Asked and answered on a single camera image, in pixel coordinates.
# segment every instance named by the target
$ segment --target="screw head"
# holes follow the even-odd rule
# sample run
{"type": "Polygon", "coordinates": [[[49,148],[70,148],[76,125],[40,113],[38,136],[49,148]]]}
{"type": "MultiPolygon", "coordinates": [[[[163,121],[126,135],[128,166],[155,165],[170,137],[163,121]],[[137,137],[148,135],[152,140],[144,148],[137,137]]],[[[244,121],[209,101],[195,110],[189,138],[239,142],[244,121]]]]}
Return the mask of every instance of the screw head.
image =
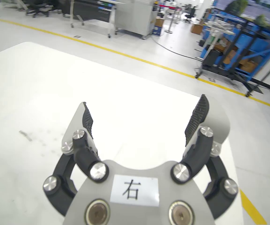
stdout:
{"type": "Polygon", "coordinates": [[[95,180],[102,179],[103,177],[105,177],[106,173],[107,168],[103,162],[95,163],[90,169],[90,176],[95,180]]]}
{"type": "Polygon", "coordinates": [[[178,163],[174,166],[173,174],[179,181],[185,182],[189,179],[190,173],[187,166],[182,163],[178,163]]]}
{"type": "Polygon", "coordinates": [[[172,225],[192,225],[194,222],[192,209],[182,201],[174,202],[168,214],[172,225]]]}
{"type": "Polygon", "coordinates": [[[76,131],[73,133],[73,139],[75,139],[75,140],[80,139],[80,138],[82,138],[84,135],[85,135],[85,131],[84,131],[84,130],[76,130],[76,131]]]}
{"type": "Polygon", "coordinates": [[[105,201],[95,200],[87,208],[85,220],[88,225],[105,225],[110,216],[110,209],[105,201]]]}
{"type": "Polygon", "coordinates": [[[204,136],[213,137],[213,131],[211,130],[210,127],[207,126],[201,127],[200,131],[204,136]]]}
{"type": "Polygon", "coordinates": [[[238,193],[238,185],[233,179],[226,179],[224,182],[224,188],[227,192],[229,192],[232,195],[235,195],[238,193]]]}
{"type": "Polygon", "coordinates": [[[214,157],[219,156],[221,153],[221,148],[222,148],[221,144],[213,142],[210,155],[214,157]]]}
{"type": "Polygon", "coordinates": [[[73,147],[73,142],[69,141],[69,142],[65,142],[64,146],[62,146],[62,152],[63,153],[68,153],[73,147]]]}
{"type": "Polygon", "coordinates": [[[57,178],[55,176],[49,176],[43,183],[45,191],[51,191],[57,186],[57,178]]]}

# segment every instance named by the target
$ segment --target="blue storage rack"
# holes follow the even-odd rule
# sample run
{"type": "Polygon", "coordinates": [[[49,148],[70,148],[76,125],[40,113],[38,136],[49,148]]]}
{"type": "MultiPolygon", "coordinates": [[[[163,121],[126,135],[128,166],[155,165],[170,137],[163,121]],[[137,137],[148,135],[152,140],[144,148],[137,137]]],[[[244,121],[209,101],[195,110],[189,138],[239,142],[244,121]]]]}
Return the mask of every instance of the blue storage rack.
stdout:
{"type": "MultiPolygon", "coordinates": [[[[222,11],[217,11],[217,10],[214,10],[214,13],[213,14],[209,14],[208,16],[208,20],[213,20],[215,17],[220,17],[220,18],[223,18],[224,21],[226,22],[235,22],[235,23],[240,23],[240,24],[243,24],[245,21],[242,19],[242,18],[239,18],[239,17],[236,17],[236,16],[233,16],[233,15],[230,15],[230,14],[227,14],[225,12],[222,12],[222,11]]],[[[255,34],[256,31],[259,30],[259,26],[249,22],[248,23],[248,27],[250,28],[250,34],[255,34]]],[[[209,31],[206,31],[205,29],[207,28],[207,26],[204,26],[203,27],[203,39],[206,40],[210,35],[209,35],[209,31]]],[[[227,35],[227,34],[224,34],[224,37],[232,42],[236,35],[240,32],[239,29],[236,29],[234,28],[234,31],[235,35],[227,35]]],[[[268,31],[267,29],[263,29],[262,34],[266,35],[268,38],[270,38],[270,31],[268,31]]],[[[224,69],[225,70],[229,70],[232,68],[233,64],[236,63],[236,60],[237,58],[241,55],[242,51],[249,45],[249,43],[251,42],[252,40],[252,37],[248,36],[248,35],[241,35],[239,37],[239,39],[237,40],[235,46],[238,47],[238,50],[237,50],[237,53],[236,55],[231,59],[231,62],[229,64],[224,64],[224,69]]],[[[254,54],[252,55],[249,55],[249,56],[244,56],[242,59],[247,59],[247,58],[251,58],[251,57],[256,57],[256,56],[261,56],[263,59],[262,61],[257,65],[257,67],[251,72],[246,72],[246,71],[243,71],[239,68],[235,68],[235,71],[246,77],[247,81],[250,81],[253,76],[255,76],[255,74],[258,72],[258,70],[260,68],[262,68],[266,63],[267,61],[270,59],[270,47],[269,47],[269,42],[265,39],[260,39],[260,38],[257,38],[254,43],[252,44],[251,48],[249,49],[249,51],[253,52],[254,54]]],[[[200,57],[203,58],[206,54],[207,50],[204,48],[201,52],[201,55],[200,57]]],[[[221,56],[217,58],[217,60],[215,61],[215,64],[218,64],[221,60],[221,56]]]]}
{"type": "MultiPolygon", "coordinates": [[[[207,60],[207,57],[206,61],[203,61],[200,71],[196,74],[195,78],[198,78],[202,74],[203,70],[207,70],[237,80],[247,87],[248,92],[246,93],[246,97],[250,96],[251,92],[254,90],[254,87],[248,83],[249,81],[270,89],[270,85],[253,78],[270,59],[269,29],[261,28],[252,22],[244,20],[243,18],[227,14],[218,9],[214,9],[213,14],[209,14],[206,20],[214,20],[216,17],[223,19],[225,22],[241,24],[242,27],[241,29],[234,28],[233,32],[235,35],[224,34],[224,37],[231,42],[231,45],[224,51],[222,56],[218,56],[216,59],[211,59],[210,57],[209,61],[207,60]],[[237,47],[236,55],[230,60],[230,63],[223,63],[225,57],[234,46],[237,47]],[[257,56],[260,56],[261,60],[253,71],[247,72],[239,68],[239,62],[242,59],[249,59],[257,56]]],[[[207,26],[204,26],[202,30],[204,40],[211,36],[209,35],[209,31],[206,29],[207,26]]],[[[206,52],[207,50],[205,47],[202,50],[200,57],[204,58],[206,52]]]]}

